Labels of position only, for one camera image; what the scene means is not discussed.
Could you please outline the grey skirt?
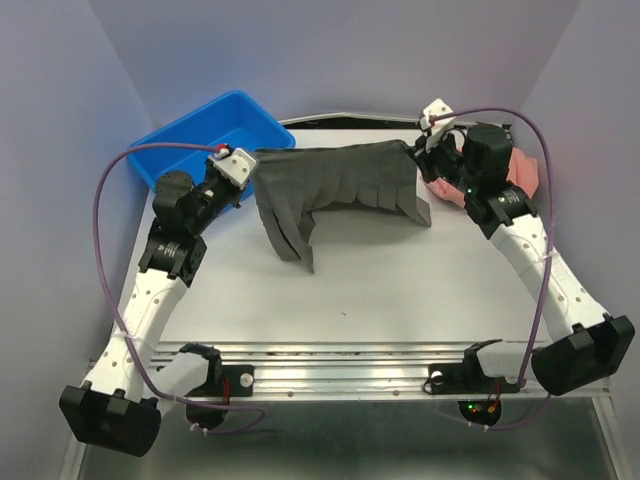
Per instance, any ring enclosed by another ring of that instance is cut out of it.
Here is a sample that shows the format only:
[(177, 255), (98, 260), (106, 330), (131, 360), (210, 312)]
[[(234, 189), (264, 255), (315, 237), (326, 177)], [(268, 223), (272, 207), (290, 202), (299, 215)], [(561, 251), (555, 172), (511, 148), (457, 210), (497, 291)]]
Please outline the grey skirt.
[(402, 140), (333, 148), (260, 149), (251, 183), (259, 217), (280, 260), (314, 271), (313, 213), (335, 205), (402, 213), (432, 224), (430, 205), (417, 194), (419, 170)]

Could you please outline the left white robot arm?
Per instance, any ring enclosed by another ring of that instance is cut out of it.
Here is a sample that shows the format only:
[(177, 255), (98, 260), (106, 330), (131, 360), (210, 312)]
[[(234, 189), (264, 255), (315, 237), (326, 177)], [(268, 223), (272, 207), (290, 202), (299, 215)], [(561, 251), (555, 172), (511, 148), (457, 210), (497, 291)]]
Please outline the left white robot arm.
[(147, 368), (202, 263), (204, 230), (227, 207), (238, 205), (249, 178), (249, 167), (232, 160), (207, 162), (200, 184), (183, 171), (158, 179), (155, 218), (121, 319), (82, 384), (66, 387), (60, 396), (78, 441), (141, 457), (178, 398), (194, 390), (228, 390), (220, 352), (202, 344), (183, 346), (161, 372), (150, 374)]

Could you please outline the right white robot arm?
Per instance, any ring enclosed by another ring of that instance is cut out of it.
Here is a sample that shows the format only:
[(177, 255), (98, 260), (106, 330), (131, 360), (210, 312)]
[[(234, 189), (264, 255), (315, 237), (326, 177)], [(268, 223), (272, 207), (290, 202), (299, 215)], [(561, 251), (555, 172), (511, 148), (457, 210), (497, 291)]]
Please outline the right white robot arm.
[(481, 392), (496, 380), (519, 390), (531, 380), (561, 396), (612, 376), (635, 336), (632, 322), (612, 316), (587, 292), (555, 249), (531, 197), (508, 180), (512, 143), (506, 132), (480, 124), (463, 138), (458, 147), (451, 129), (426, 128), (414, 147), (416, 163), (425, 179), (462, 193), (469, 218), (536, 299), (533, 324), (544, 324), (551, 341), (476, 343), (435, 380), (434, 393)]

